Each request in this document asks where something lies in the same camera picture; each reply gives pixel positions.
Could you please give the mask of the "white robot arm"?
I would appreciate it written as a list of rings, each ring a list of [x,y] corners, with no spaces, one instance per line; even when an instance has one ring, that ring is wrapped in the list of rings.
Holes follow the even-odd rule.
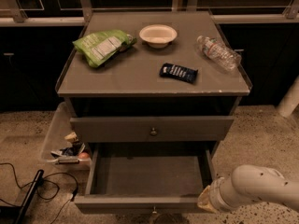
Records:
[[[198,198],[209,212],[276,203],[299,210],[298,83],[277,107],[245,106],[213,158],[216,179]]]

